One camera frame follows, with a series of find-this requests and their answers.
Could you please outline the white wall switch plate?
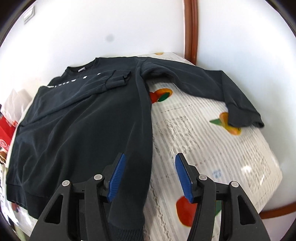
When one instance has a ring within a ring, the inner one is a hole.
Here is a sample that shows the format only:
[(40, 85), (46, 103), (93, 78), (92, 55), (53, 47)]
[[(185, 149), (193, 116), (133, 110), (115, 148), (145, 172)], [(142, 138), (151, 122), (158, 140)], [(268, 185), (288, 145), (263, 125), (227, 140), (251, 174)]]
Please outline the white wall switch plate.
[(23, 13), (23, 23), (26, 24), (28, 21), (30, 21), (36, 14), (35, 6), (29, 7), (24, 13)]

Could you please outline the brown wooden door frame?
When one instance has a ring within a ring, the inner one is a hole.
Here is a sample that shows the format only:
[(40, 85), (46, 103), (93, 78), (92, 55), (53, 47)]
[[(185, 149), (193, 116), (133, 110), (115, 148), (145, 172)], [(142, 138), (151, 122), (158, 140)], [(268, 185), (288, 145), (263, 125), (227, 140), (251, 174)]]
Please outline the brown wooden door frame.
[(192, 64), (197, 64), (198, 51), (198, 1), (184, 0), (184, 18), (185, 18), (185, 51), (184, 57)]

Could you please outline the brown wooden baseboard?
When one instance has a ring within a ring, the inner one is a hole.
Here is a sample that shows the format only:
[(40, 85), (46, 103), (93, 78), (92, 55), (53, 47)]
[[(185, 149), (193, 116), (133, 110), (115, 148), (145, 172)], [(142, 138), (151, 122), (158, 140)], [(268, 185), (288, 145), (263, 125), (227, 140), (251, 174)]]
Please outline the brown wooden baseboard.
[(285, 216), (295, 211), (296, 211), (296, 202), (293, 202), (291, 204), (288, 204), (286, 206), (282, 206), (276, 209), (261, 211), (259, 216), (261, 217), (261, 219), (270, 219), (270, 218)]

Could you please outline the fruit print table cover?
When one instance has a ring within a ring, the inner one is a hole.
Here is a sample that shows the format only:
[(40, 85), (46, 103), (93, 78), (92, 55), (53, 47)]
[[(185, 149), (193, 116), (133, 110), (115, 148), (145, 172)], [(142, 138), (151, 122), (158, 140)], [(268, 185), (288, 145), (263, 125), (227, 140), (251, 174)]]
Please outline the fruit print table cover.
[[(178, 153), (216, 183), (238, 182), (259, 214), (282, 179), (276, 157), (260, 131), (263, 127), (231, 126), (224, 102), (189, 95), (172, 82), (150, 80), (147, 85), (152, 102), (152, 169), (143, 209), (143, 240), (188, 240), (197, 204), (184, 196), (175, 167)], [(39, 218), (6, 198), (15, 135), (16, 130), (1, 164), (1, 213), (11, 232), (20, 229), (30, 240)], [(104, 204), (107, 222), (111, 203)], [(211, 240), (219, 240), (220, 225), (221, 202), (217, 201)], [(111, 240), (116, 240), (109, 222), (108, 227)]]

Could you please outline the red paper bag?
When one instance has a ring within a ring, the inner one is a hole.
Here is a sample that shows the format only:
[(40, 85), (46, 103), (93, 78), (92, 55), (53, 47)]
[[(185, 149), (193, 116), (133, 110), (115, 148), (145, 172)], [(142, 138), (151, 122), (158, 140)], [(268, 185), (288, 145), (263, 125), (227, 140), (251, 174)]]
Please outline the red paper bag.
[(8, 151), (10, 148), (11, 139), (13, 138), (13, 134), (16, 130), (17, 125), (18, 125), (17, 121), (10, 123), (1, 113), (0, 141), (1, 141), (1, 148), (5, 149), (6, 151)]

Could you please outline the white Miniso paper bag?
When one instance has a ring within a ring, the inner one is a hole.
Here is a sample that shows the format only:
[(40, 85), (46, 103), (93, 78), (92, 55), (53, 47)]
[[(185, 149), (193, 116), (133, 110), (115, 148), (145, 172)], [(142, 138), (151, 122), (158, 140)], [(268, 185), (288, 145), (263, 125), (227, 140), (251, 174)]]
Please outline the white Miniso paper bag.
[(31, 101), (32, 97), (25, 89), (14, 90), (2, 105), (1, 113), (9, 123), (17, 125)]

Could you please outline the black sweatshirt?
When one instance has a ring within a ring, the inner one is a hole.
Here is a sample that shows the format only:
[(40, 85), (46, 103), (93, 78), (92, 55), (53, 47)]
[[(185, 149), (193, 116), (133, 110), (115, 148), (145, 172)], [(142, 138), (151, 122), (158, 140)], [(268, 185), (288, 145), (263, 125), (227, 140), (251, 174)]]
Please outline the black sweatshirt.
[(150, 80), (224, 102), (231, 126), (264, 126), (223, 71), (149, 57), (97, 58), (39, 88), (11, 144), (7, 200), (39, 218), (64, 180), (84, 182), (124, 153), (126, 169), (108, 222), (116, 240), (143, 240), (152, 169)]

